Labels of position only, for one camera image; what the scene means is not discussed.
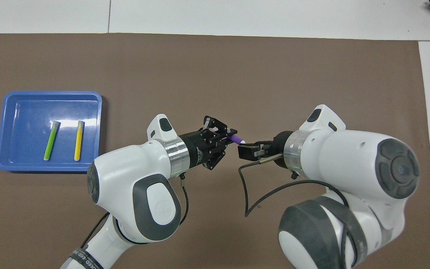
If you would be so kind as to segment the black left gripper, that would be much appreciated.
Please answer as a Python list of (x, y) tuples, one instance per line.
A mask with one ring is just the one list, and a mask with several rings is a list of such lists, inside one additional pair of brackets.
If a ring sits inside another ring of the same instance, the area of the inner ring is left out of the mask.
[(216, 147), (216, 142), (211, 139), (225, 139), (237, 133), (236, 129), (228, 127), (222, 121), (205, 116), (203, 130), (181, 135), (181, 140), (189, 152), (189, 168), (202, 164), (207, 169), (213, 170), (225, 156), (227, 144)]

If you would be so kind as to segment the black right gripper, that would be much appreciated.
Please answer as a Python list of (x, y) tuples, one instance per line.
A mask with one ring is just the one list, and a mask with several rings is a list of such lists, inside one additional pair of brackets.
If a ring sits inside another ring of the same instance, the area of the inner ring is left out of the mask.
[(275, 160), (275, 163), (280, 167), (287, 167), (283, 157), (283, 152), (284, 152), (284, 146), (286, 144), (286, 141), (288, 140), (291, 134), (292, 134), (292, 131), (282, 131), (278, 133), (273, 138), (273, 141), (268, 145), (268, 148), (266, 147), (266, 144), (264, 145), (267, 151), (265, 155), (264, 155), (264, 150), (261, 148), (260, 145), (240, 144), (237, 147), (238, 157), (241, 160), (258, 161), (262, 157), (271, 157), (276, 154), (281, 154), (281, 158), (279, 158), (278, 160)]

